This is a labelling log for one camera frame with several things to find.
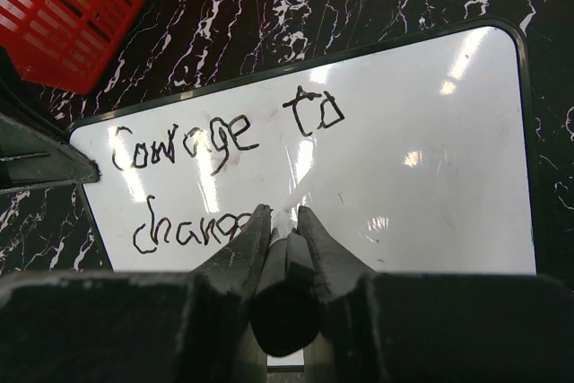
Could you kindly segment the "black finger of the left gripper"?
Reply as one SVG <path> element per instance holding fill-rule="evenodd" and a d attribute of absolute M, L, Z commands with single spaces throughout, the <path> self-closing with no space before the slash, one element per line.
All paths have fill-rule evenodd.
<path fill-rule="evenodd" d="M 1 193 L 94 183 L 95 161 L 53 135 L 1 116 Z"/>

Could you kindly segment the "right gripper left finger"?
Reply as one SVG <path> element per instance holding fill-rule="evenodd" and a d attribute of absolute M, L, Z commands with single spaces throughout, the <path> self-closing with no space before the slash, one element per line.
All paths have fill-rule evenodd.
<path fill-rule="evenodd" d="M 193 305 L 230 301 L 243 307 L 253 297 L 271 236 L 271 208 L 258 205 L 240 234 L 192 272 Z"/>

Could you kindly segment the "white rectangular whiteboard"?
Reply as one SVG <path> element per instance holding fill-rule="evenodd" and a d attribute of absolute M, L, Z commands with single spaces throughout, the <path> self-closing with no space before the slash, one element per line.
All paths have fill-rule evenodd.
<path fill-rule="evenodd" d="M 86 196 L 117 271 L 191 270 L 269 205 L 380 272 L 534 274 L 526 41 L 465 22 L 93 118 Z"/>

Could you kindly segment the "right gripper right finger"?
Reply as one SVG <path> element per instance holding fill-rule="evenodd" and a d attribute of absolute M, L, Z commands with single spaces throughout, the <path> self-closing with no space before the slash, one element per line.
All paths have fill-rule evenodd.
<path fill-rule="evenodd" d="M 307 206 L 298 210 L 298 233 L 307 241 L 314 266 L 314 289 L 320 302 L 351 292 L 358 281 L 376 272 L 341 245 Z"/>

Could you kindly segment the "white marker pen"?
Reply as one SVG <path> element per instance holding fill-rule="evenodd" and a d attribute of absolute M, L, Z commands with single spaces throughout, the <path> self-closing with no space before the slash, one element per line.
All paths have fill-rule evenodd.
<path fill-rule="evenodd" d="M 256 340 L 268 355 L 288 356 L 316 338 L 314 276 L 306 239 L 296 230 L 291 212 L 279 211 L 272 216 L 270 244 L 249 309 Z"/>

